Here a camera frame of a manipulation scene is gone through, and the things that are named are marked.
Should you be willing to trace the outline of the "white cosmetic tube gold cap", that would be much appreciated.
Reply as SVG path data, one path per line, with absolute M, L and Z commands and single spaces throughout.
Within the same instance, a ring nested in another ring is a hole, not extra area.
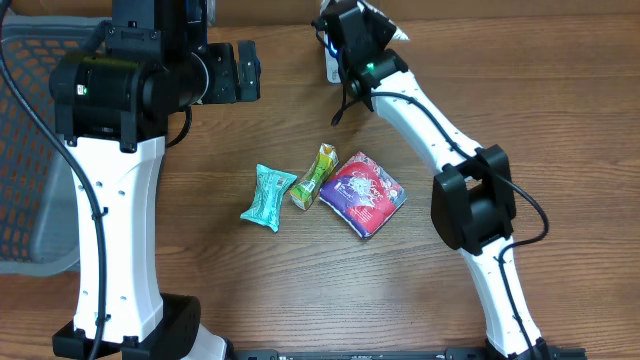
M 398 25 L 396 25 L 390 18 L 388 18 L 381 10 L 379 10 L 378 8 L 376 8 L 375 6 L 373 6 L 372 4 L 370 4 L 365 0 L 357 0 L 357 2 L 362 12 L 364 12 L 365 10 L 370 10 L 378 15 L 381 15 L 385 20 L 387 20 L 390 24 L 396 27 L 395 33 L 392 37 L 393 41 L 399 41 L 399 42 L 410 41 L 409 36 Z

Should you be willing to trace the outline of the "teal snack packet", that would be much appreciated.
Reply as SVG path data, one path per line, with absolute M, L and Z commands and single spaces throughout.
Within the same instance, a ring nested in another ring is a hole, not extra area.
M 248 210 L 240 218 L 279 231 L 280 212 L 286 191 L 295 183 L 297 176 L 265 165 L 256 165 L 256 189 Z

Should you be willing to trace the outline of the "green juice carton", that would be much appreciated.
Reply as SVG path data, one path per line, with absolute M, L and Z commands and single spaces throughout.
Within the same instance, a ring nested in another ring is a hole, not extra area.
M 309 171 L 290 190 L 293 203 L 302 210 L 308 210 L 338 163 L 336 148 L 322 143 Z

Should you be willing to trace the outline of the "red purple tissue pack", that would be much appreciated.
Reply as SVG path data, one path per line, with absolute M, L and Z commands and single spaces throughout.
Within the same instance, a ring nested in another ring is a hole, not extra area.
M 405 189 L 363 152 L 325 182 L 319 197 L 361 239 L 371 238 L 407 200 Z

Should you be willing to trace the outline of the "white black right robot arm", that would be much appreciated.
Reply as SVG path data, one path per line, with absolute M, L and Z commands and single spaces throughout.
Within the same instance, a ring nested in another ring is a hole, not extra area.
M 431 219 L 465 259 L 481 301 L 494 359 L 548 359 L 518 278 L 512 221 L 515 198 L 532 197 L 511 180 L 509 159 L 460 132 L 388 48 L 395 26 L 362 1 L 340 1 L 323 16 L 340 77 L 356 101 L 387 120 L 433 171 Z

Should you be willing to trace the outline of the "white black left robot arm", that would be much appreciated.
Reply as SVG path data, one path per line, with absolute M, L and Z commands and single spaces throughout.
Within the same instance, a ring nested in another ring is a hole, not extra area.
M 156 274 L 156 200 L 172 114 L 253 102 L 251 41 L 212 43 L 211 1 L 116 1 L 50 77 L 55 130 L 74 172 L 80 288 L 57 356 L 230 359 L 230 341 L 201 322 L 197 298 L 163 293 Z

